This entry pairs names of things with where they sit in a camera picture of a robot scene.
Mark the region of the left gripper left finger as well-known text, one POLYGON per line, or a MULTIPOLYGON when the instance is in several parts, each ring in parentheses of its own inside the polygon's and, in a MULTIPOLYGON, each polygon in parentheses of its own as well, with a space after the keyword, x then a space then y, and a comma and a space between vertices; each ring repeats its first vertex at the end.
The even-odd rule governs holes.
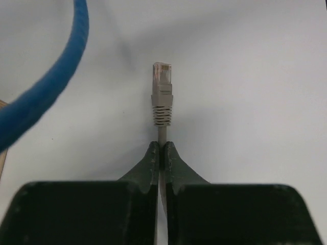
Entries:
POLYGON ((156 244, 159 146, 116 181, 23 185, 1 223, 1 244, 156 244))

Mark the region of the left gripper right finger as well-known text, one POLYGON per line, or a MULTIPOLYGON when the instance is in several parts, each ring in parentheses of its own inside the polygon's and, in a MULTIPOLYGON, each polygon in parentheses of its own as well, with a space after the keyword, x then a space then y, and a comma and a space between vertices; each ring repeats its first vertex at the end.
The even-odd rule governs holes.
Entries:
POLYGON ((212 184, 163 153, 169 244, 322 244, 306 203, 284 184, 212 184))

